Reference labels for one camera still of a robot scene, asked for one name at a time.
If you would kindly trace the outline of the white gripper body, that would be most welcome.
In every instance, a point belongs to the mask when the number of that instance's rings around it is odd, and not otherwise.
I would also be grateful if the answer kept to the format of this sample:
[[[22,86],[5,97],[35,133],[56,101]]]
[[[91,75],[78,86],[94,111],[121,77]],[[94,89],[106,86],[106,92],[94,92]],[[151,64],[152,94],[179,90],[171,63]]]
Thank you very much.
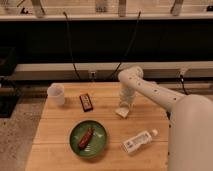
[[[127,107],[128,109],[130,109],[132,107],[133,101],[135,99],[135,95],[131,94],[120,94],[120,102],[119,102],[119,106],[120,107]]]

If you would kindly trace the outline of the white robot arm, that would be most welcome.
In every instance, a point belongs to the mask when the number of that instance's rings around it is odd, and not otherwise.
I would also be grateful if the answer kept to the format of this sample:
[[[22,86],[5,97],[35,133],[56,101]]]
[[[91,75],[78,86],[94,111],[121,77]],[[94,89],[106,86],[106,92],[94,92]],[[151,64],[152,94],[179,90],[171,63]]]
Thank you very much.
[[[213,171],[213,101],[148,82],[139,66],[122,70],[118,80],[170,113],[168,171]]]

